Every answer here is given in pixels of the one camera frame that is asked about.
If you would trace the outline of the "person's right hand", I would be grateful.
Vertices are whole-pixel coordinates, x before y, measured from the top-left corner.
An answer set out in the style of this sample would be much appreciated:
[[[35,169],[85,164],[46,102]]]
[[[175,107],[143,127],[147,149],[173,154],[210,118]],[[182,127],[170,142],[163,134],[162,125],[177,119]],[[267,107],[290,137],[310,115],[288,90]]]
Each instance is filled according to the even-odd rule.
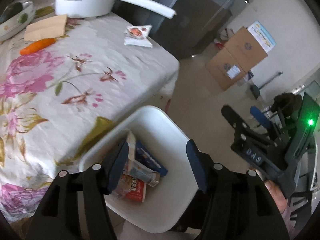
[[[263,181],[264,185],[268,189],[270,195],[272,196],[279,212],[283,214],[287,209],[288,200],[284,197],[280,187],[271,180],[265,180],[262,173],[257,169],[254,169],[255,172],[258,174],[260,179]]]

